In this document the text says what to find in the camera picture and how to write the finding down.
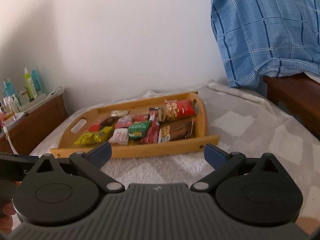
wooden nightstand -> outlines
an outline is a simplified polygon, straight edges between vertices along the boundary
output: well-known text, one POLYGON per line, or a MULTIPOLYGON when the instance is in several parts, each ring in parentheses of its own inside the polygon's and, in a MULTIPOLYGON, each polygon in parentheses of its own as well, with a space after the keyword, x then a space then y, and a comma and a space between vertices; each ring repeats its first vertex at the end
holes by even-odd
POLYGON ((304 73, 289 77, 263 77, 268 85, 267 98, 278 105, 281 101, 303 125, 320 138, 320 84, 304 73))
MULTIPOLYGON (((51 99, 12 127, 10 139, 17 152, 29 155, 55 128, 68 118, 63 94, 51 99)), ((0 152, 12 153, 5 136, 0 138, 0 152)))

snack package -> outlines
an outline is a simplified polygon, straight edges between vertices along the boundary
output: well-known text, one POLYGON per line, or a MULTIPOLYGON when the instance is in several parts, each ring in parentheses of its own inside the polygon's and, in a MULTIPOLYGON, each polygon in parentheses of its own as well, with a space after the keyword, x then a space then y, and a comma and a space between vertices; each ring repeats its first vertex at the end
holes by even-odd
POLYGON ((117 120, 116 117, 107 117, 105 119, 99 120, 92 125, 89 126, 88 130, 89 132, 97 132, 100 131, 105 126, 110 126, 112 123, 117 120))
POLYGON ((166 101, 163 114, 159 116, 159 121, 175 121, 195 115, 196 112, 190 100, 166 101))
POLYGON ((192 134, 193 120, 173 123, 160 129, 159 143, 189 138, 192 134))
POLYGON ((96 143, 105 142, 113 132, 113 127, 106 126, 101 131, 94 133, 94 140, 96 143))
POLYGON ((136 115, 135 115, 135 114, 128 114, 128 116, 131 116, 131 118, 132 118, 132 123, 134 123, 134 119, 136 118, 136 115))
POLYGON ((124 117, 121 117, 116 126, 115 129, 119 129, 119 128, 128 128, 130 125, 132 125, 132 117, 130 115, 126 115, 124 117))
POLYGON ((134 118, 133 123, 144 122, 149 120, 149 114, 137 114, 134 118))
POLYGON ((94 144, 94 132, 86 132, 81 135, 74 144, 94 144))
POLYGON ((140 143, 158 143, 160 124, 158 121, 159 108, 149 108, 149 114, 151 121, 150 127, 148 129, 147 135, 142 138, 140 143))
POLYGON ((127 128, 116 129, 115 132, 113 133, 113 136, 109 140, 110 143, 118 143, 123 145, 127 145, 128 141, 129 141, 129 134, 128 134, 127 128))
POLYGON ((128 115, 130 113, 130 111, 127 110, 114 110, 111 112, 110 116, 112 117, 124 117, 126 115, 128 115))
POLYGON ((130 125, 128 128, 130 139, 140 139, 143 138, 149 128, 150 121, 138 122, 130 125))

finger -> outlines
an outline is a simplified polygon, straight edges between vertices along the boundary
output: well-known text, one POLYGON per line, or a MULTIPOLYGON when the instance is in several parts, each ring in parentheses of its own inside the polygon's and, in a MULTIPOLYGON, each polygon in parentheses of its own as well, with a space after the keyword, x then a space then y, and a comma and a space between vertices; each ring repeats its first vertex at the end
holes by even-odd
POLYGON ((5 216, 0 218, 0 229, 8 229, 8 228, 12 228, 12 226, 13 226, 12 216, 5 216))
POLYGON ((310 217, 299 217, 296 224, 308 235, 311 235, 319 226, 320 221, 310 217))
POLYGON ((6 229, 0 229, 1 231, 3 231, 6 235, 10 234, 12 232, 11 228, 6 228, 6 229))
POLYGON ((2 210, 5 215, 9 216, 13 216, 16 213, 12 201, 10 203, 5 204, 2 210))

blue plaid shirt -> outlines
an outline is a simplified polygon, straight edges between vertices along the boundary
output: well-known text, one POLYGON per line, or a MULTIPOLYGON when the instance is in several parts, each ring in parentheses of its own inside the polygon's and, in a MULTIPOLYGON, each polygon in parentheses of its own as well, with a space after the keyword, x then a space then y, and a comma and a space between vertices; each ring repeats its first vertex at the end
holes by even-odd
POLYGON ((230 87, 261 75, 320 74, 320 0, 211 0, 211 23, 230 87))

wooden tray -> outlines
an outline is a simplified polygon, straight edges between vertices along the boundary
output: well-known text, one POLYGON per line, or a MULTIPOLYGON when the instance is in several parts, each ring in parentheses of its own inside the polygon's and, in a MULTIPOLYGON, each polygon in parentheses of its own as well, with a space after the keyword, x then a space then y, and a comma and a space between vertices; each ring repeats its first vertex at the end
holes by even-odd
POLYGON ((165 143, 140 144, 140 140, 129 140, 128 145, 112 145, 112 158, 150 157, 157 155, 174 155, 201 151, 205 144, 217 145, 220 137, 218 135, 207 136, 207 113, 198 91, 181 93, 163 97, 148 98, 132 102, 120 103, 92 109, 76 118, 64 131, 58 148, 51 149, 56 158, 69 157, 76 151, 88 152, 96 145, 80 146, 73 143, 81 134, 95 121, 108 117, 112 110, 130 110, 130 114, 148 113, 150 107, 163 106, 165 100, 189 99, 195 104, 197 117, 194 118, 192 138, 165 143), (86 120, 85 125, 76 133, 71 129, 81 120, 86 120))

